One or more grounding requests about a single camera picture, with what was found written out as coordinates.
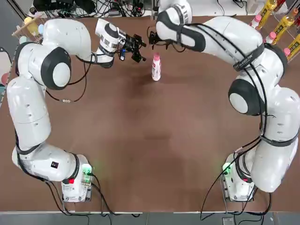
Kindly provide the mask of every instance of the pink bottle cap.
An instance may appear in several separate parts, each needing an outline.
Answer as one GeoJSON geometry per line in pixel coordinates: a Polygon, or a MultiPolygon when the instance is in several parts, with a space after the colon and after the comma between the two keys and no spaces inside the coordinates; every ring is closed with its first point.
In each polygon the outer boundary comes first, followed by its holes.
{"type": "Polygon", "coordinates": [[[276,33],[272,31],[272,32],[269,34],[269,38],[272,39],[272,40],[274,40],[274,39],[276,38],[276,33]]]}
{"type": "Polygon", "coordinates": [[[2,75],[1,77],[1,83],[5,86],[8,82],[8,76],[9,76],[9,73],[5,73],[2,75]]]}
{"type": "Polygon", "coordinates": [[[291,50],[289,48],[285,48],[284,50],[285,56],[288,56],[291,53],[291,50]]]}
{"type": "Polygon", "coordinates": [[[256,16],[254,17],[255,22],[260,22],[261,19],[262,19],[262,16],[261,16],[261,15],[256,15],[256,16]]]}
{"type": "Polygon", "coordinates": [[[154,61],[159,61],[159,53],[154,53],[153,59],[154,61]]]}

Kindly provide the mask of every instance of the bottle cap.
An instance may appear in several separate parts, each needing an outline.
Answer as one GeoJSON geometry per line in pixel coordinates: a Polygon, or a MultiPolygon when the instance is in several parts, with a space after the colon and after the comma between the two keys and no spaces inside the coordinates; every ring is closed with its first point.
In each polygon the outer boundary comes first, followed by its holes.
{"type": "Polygon", "coordinates": [[[276,38],[276,33],[272,31],[272,32],[269,34],[269,38],[272,39],[272,40],[274,40],[274,39],[276,38]]]}
{"type": "Polygon", "coordinates": [[[154,61],[158,61],[159,60],[159,53],[158,52],[154,53],[153,59],[154,59],[154,61]]]}
{"type": "Polygon", "coordinates": [[[254,17],[255,22],[260,22],[261,19],[262,19],[262,16],[261,16],[261,15],[256,15],[256,16],[254,17]]]}
{"type": "Polygon", "coordinates": [[[285,48],[284,50],[285,56],[288,56],[291,53],[291,50],[289,48],[285,48]]]}
{"type": "Polygon", "coordinates": [[[293,14],[293,15],[297,15],[298,12],[299,12],[299,10],[298,10],[297,8],[294,8],[294,9],[292,10],[292,14],[293,14]]]}
{"type": "Polygon", "coordinates": [[[26,17],[24,20],[24,24],[28,24],[32,20],[31,17],[26,17]]]}

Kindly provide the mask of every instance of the sticker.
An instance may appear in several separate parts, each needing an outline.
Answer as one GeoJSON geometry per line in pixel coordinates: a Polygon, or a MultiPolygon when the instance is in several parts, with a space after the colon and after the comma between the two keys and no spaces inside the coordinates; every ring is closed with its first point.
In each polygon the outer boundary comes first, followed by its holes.
{"type": "Polygon", "coordinates": [[[262,20],[262,19],[263,19],[263,17],[266,15],[266,12],[267,12],[267,9],[266,9],[266,8],[264,8],[264,9],[263,9],[263,12],[261,13],[261,16],[262,16],[261,20],[262,20]]]}
{"type": "Polygon", "coordinates": [[[293,44],[291,47],[290,47],[290,51],[291,51],[291,53],[296,49],[296,48],[298,48],[299,47],[299,42],[298,41],[296,41],[295,42],[295,44],[293,44]]]}
{"type": "Polygon", "coordinates": [[[280,25],[275,31],[276,35],[278,35],[282,31],[282,29],[283,29],[283,25],[280,25]]]}
{"type": "Polygon", "coordinates": [[[57,169],[57,167],[58,167],[58,163],[57,163],[57,162],[54,162],[54,161],[52,161],[52,163],[51,163],[51,167],[53,167],[53,168],[57,169]]]}

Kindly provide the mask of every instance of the label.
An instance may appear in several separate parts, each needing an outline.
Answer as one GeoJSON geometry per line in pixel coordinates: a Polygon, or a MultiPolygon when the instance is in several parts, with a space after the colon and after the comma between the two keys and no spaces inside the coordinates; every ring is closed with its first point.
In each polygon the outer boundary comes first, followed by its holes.
{"type": "Polygon", "coordinates": [[[266,15],[267,11],[268,11],[268,10],[267,10],[266,8],[263,9],[263,11],[262,11],[262,13],[261,13],[262,19],[263,19],[263,17],[266,15]]]}
{"type": "Polygon", "coordinates": [[[299,50],[300,43],[298,41],[294,41],[290,46],[289,49],[291,53],[288,55],[287,59],[290,60],[294,54],[299,50]]]}
{"type": "Polygon", "coordinates": [[[283,25],[279,25],[276,27],[276,30],[274,31],[276,33],[276,36],[283,30],[283,25]]]}

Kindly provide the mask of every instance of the floor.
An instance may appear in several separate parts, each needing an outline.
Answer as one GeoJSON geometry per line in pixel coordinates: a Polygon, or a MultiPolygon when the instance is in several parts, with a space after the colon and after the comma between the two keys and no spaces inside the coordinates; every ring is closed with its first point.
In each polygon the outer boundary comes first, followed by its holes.
{"type": "MultiPolygon", "coordinates": [[[[108,217],[91,215],[89,225],[109,225],[108,217]]],[[[138,218],[130,214],[111,216],[113,225],[222,225],[222,219],[231,217],[224,213],[218,213],[210,218],[200,221],[199,214],[186,213],[143,213],[138,218]]],[[[242,220],[259,220],[258,216],[243,213],[236,217],[236,225],[242,220]]],[[[264,217],[263,225],[297,225],[300,214],[297,213],[268,213],[264,217]]],[[[87,225],[87,217],[67,217],[60,213],[49,214],[0,214],[1,225],[87,225]]],[[[261,222],[243,222],[241,225],[260,225],[261,222]]]]}

